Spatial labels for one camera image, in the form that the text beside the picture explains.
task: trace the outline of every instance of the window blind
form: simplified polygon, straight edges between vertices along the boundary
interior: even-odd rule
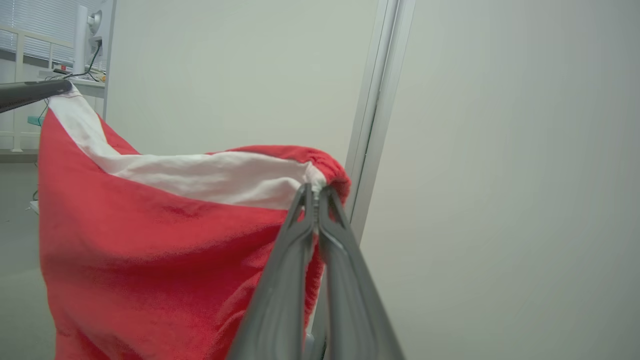
[[[91,14],[97,10],[100,2],[101,0],[0,0],[0,23],[73,43],[77,6],[86,6]],[[16,41],[17,35],[0,31],[0,49],[15,52]],[[24,54],[49,59],[49,43],[26,38]],[[53,60],[71,64],[73,57],[73,49],[53,46]]]

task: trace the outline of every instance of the red bag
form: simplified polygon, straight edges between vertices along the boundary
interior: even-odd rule
[[[224,359],[300,184],[349,192],[318,150],[140,155],[77,90],[49,108],[40,263],[56,359]],[[305,322],[322,269],[316,249]]]

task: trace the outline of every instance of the white fabric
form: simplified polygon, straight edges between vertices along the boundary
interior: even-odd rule
[[[100,119],[75,87],[70,93],[52,97],[49,107],[78,147],[105,172],[175,195],[288,209],[303,183],[311,183],[316,193],[326,185],[324,174],[311,162],[253,152],[121,155],[107,143]]]

